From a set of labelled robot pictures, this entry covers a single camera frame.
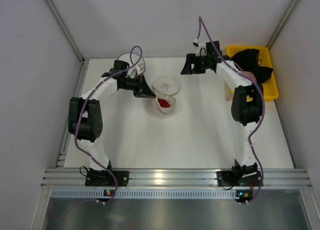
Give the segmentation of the red lace bra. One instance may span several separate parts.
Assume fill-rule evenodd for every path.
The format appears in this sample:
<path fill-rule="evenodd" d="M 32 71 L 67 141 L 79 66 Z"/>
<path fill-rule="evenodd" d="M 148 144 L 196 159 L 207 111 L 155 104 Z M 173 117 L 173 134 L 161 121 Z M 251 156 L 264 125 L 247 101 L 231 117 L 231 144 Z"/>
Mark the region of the red lace bra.
<path fill-rule="evenodd" d="M 158 98 L 157 102 L 158 102 L 158 104 L 159 104 L 159 106 L 161 108 L 169 108 L 169 107 L 171 107 L 170 103 L 165 99 Z"/>

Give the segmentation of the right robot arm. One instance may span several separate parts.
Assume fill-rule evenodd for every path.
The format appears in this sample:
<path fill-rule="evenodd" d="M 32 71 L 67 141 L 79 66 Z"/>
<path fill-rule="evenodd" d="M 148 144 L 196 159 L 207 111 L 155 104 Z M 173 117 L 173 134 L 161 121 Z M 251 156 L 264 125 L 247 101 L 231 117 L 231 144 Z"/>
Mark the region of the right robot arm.
<path fill-rule="evenodd" d="M 245 76 L 229 56 L 222 55 L 218 41 L 204 43 L 196 38 L 193 45 L 196 52 L 186 55 L 181 75 L 204 74 L 212 70 L 232 89 L 231 116 L 240 131 L 235 163 L 241 167 L 258 167 L 254 134 L 265 116 L 263 87 Z"/>

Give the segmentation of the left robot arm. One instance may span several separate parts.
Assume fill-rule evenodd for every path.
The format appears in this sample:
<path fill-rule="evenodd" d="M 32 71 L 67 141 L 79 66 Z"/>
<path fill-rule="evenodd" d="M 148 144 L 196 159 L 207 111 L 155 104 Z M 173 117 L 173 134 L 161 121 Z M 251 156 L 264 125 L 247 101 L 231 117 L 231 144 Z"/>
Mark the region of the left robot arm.
<path fill-rule="evenodd" d="M 74 135 L 75 146 L 88 156 L 91 168 L 106 170 L 111 163 L 106 147 L 98 140 L 103 132 L 102 101 L 120 89 L 132 91 L 136 98 L 156 98 L 147 84 L 144 68 L 141 60 L 132 65 L 115 60 L 113 68 L 105 72 L 93 88 L 70 99 L 68 131 Z"/>

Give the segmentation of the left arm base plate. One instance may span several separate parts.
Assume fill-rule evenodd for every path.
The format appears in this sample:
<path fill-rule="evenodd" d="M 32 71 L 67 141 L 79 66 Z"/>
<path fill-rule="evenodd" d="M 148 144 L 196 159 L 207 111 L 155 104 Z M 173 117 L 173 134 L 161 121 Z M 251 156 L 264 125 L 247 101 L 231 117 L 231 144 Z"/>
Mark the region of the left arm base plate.
<path fill-rule="evenodd" d="M 119 187 L 126 187 L 129 182 L 129 171 L 111 171 L 117 180 Z M 106 170 L 94 170 L 81 166 L 79 173 L 85 177 L 85 186 L 87 187 L 115 187 L 114 178 Z"/>

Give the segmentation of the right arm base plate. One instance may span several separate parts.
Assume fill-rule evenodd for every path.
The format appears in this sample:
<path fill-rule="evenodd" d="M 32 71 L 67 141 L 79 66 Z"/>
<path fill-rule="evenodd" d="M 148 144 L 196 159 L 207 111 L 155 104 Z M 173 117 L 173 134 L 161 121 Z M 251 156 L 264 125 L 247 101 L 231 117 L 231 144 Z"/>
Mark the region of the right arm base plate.
<path fill-rule="evenodd" d="M 257 163 L 241 166 L 237 160 L 231 170 L 220 170 L 216 177 L 218 186 L 225 190 L 233 187 L 259 187 L 263 180 Z"/>

